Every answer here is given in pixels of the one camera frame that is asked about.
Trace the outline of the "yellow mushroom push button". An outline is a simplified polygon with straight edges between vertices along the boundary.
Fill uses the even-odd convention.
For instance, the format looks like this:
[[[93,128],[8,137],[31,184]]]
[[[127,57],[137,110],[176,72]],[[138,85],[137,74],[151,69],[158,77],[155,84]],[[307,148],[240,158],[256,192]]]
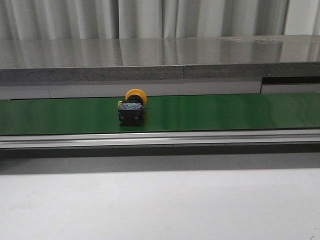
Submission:
[[[145,106],[148,98],[141,89],[129,90],[124,100],[117,103],[118,119],[121,126],[143,126],[145,123]]]

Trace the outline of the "grey stone countertop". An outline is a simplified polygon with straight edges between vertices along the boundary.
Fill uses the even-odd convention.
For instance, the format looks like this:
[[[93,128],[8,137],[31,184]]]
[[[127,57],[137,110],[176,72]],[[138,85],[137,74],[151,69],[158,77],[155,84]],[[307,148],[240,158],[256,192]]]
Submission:
[[[317,77],[317,35],[2,40],[2,86]]]

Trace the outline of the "green conveyor belt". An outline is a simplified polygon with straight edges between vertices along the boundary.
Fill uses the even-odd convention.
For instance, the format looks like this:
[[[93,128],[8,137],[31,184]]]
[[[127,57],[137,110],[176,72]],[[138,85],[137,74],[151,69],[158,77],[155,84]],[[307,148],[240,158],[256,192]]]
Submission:
[[[2,100],[0,133],[92,134],[318,128],[319,93],[150,96],[142,126],[122,126],[117,97]]]

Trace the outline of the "grey conveyor back panel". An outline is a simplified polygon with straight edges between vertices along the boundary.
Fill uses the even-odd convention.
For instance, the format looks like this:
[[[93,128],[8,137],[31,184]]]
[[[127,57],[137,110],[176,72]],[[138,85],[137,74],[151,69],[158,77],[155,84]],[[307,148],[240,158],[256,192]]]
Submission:
[[[147,96],[316,93],[318,76],[223,77],[169,80],[106,80],[60,83],[2,83],[2,100],[123,97],[131,89]]]

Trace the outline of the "white pleated curtain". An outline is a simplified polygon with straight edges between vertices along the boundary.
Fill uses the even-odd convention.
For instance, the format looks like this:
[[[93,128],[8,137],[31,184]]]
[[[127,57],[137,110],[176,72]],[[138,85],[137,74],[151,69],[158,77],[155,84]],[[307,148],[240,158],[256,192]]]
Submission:
[[[3,40],[318,35],[317,0],[3,0]]]

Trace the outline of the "aluminium conveyor front rail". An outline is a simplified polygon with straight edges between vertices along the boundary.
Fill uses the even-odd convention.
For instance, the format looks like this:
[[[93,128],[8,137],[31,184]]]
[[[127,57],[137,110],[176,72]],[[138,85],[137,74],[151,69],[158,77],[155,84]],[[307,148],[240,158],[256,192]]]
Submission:
[[[2,149],[319,142],[319,129],[120,132],[1,136]]]

